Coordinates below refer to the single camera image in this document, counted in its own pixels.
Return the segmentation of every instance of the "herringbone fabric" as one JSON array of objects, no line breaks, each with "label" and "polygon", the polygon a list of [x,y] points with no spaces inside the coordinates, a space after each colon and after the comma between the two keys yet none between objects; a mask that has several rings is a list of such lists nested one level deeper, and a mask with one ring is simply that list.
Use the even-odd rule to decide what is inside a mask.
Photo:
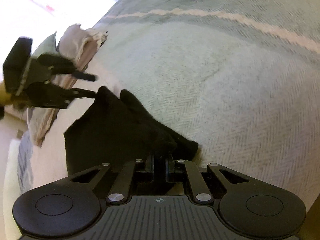
[{"label": "herringbone fabric", "polygon": [[[320,0],[120,0],[95,25],[109,34],[88,68],[100,79],[75,87],[126,88],[201,145],[198,165],[285,188],[309,209],[320,193],[319,8]],[[55,144],[90,104],[60,111],[34,164],[65,158]],[[65,174],[52,167],[45,182]]]}]

